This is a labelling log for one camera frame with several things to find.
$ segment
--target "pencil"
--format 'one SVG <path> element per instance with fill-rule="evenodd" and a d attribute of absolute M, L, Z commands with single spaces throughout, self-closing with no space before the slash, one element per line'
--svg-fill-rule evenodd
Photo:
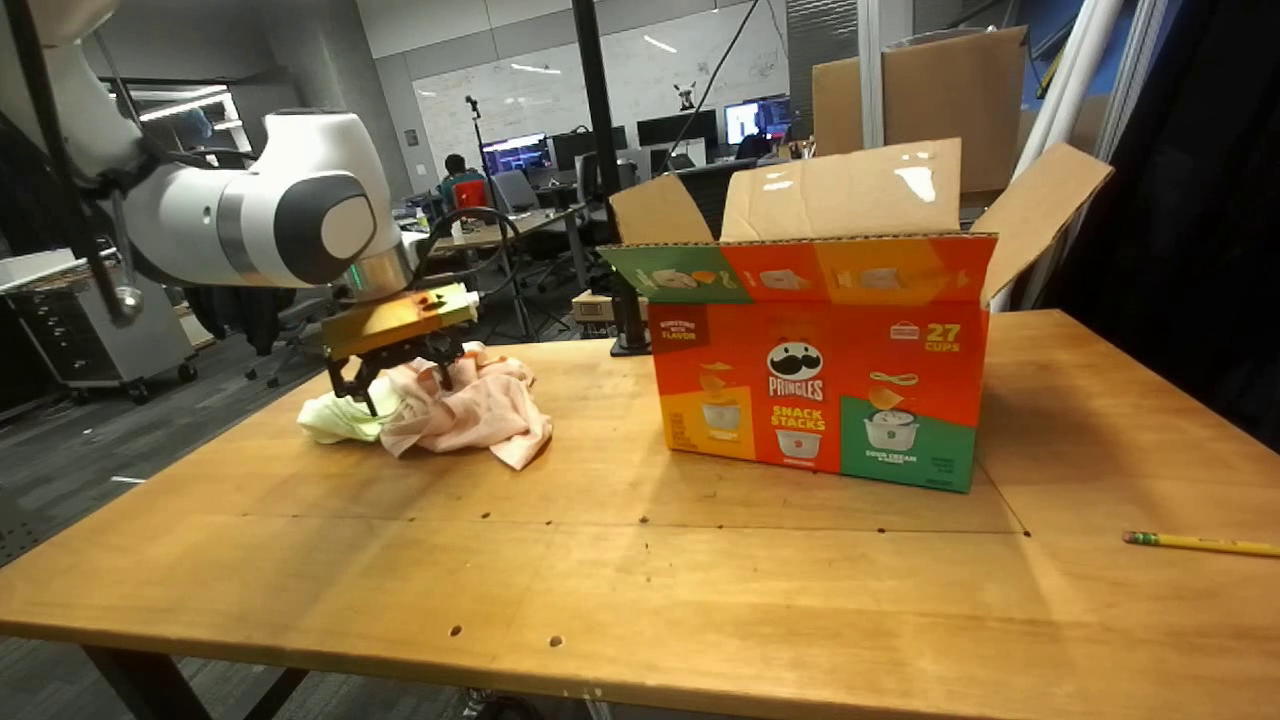
<path fill-rule="evenodd" d="M 1205 542 L 1205 536 L 1176 536 L 1176 532 L 1123 532 L 1123 543 L 1280 561 L 1280 543 L 1257 543 L 1257 542 Z"/>

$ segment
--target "cable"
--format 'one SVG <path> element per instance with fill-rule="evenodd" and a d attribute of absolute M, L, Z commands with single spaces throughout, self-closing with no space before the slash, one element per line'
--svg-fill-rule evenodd
<path fill-rule="evenodd" d="M 737 40 L 747 34 L 758 9 L 760 9 L 760 0 L 751 0 L 751 9 L 744 13 L 744 19 L 742 19 L 737 34 L 729 38 L 729 50 L 722 51 L 722 59 L 718 59 L 718 70 L 713 70 L 703 97 L 691 105 L 688 122 L 680 125 L 680 133 L 676 133 L 676 140 L 671 140 L 671 148 L 668 148 L 671 157 L 676 157 L 676 148 L 686 146 L 686 133 L 688 133 L 688 128 L 695 125 L 695 116 L 703 113 L 703 105 L 709 105 L 709 97 L 713 97 L 713 87 L 718 87 L 718 79 L 722 79 L 722 70 L 723 70 L 723 59 L 731 55 Z"/>

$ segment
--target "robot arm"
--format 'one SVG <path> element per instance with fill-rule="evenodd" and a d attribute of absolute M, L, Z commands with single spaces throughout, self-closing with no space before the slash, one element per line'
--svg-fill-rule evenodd
<path fill-rule="evenodd" d="M 268 116 L 268 148 L 251 170 L 157 163 L 81 51 L 120 0 L 10 6 L 34 9 L 74 180 L 81 190 L 112 180 L 126 194 L 115 239 L 140 272 L 177 284 L 308 290 L 398 246 L 390 180 L 355 113 Z M 0 113 L 35 146 L 52 135 L 10 55 L 0 55 Z"/>

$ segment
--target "person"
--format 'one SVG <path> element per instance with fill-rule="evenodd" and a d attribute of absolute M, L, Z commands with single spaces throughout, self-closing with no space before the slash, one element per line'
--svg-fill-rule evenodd
<path fill-rule="evenodd" d="M 446 214 L 455 214 L 451 209 L 451 190 L 455 184 L 473 184 L 473 180 L 483 180 L 475 170 L 470 170 L 470 160 L 462 151 L 448 151 L 446 157 L 446 180 L 436 184 L 436 202 Z"/>

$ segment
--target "open cardboard box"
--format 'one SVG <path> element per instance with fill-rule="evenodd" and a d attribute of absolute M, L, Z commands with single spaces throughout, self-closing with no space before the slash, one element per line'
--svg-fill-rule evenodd
<path fill-rule="evenodd" d="M 676 176 L 616 194 L 668 450 L 969 494 L 990 302 L 1103 176 L 1055 146 L 969 234 L 961 140 L 737 173 L 722 239 Z"/>

